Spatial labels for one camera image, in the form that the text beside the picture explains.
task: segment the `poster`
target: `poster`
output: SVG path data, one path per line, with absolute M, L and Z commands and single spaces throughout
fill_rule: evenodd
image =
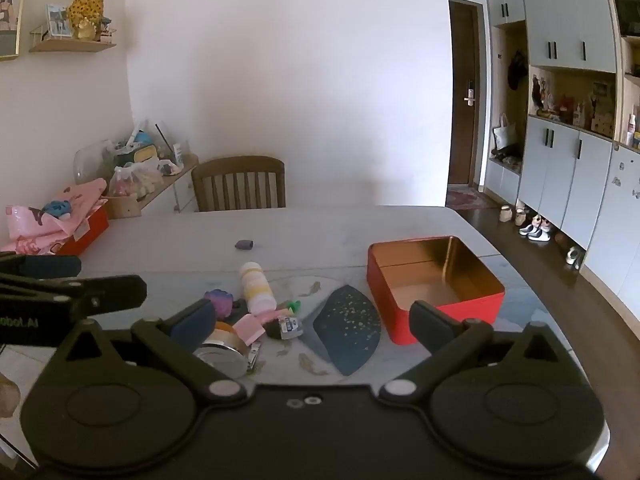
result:
M 0 57 L 18 53 L 18 25 L 22 0 L 0 0 Z

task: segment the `wooden floor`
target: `wooden floor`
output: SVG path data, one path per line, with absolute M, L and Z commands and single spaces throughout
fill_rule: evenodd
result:
M 531 242 L 498 210 L 458 212 L 491 242 L 529 283 L 569 339 L 604 406 L 611 431 L 597 473 L 606 480 L 640 478 L 640 341 L 577 271 L 558 245 Z

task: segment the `white plastic bottle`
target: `white plastic bottle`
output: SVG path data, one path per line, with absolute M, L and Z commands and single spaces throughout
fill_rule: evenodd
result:
M 629 115 L 629 126 L 626 130 L 626 145 L 631 147 L 634 145 L 634 135 L 636 134 L 636 116 Z
M 262 272 L 262 267 L 255 262 L 248 262 L 240 267 L 239 272 L 249 313 L 257 316 L 263 312 L 276 310 L 278 304 Z

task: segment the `cardboard box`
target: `cardboard box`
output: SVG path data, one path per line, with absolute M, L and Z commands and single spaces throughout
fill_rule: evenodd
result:
M 391 340 L 417 342 L 409 330 L 409 310 L 423 300 L 452 318 L 494 323 L 504 286 L 455 237 L 373 244 L 367 283 Z
M 107 218 L 107 205 L 103 204 L 93 213 L 90 213 L 76 229 L 76 232 L 65 241 L 56 254 L 79 256 L 109 227 Z

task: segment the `cartoon drawing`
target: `cartoon drawing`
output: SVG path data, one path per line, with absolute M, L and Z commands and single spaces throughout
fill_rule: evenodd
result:
M 0 0 L 0 30 L 17 30 L 14 0 Z

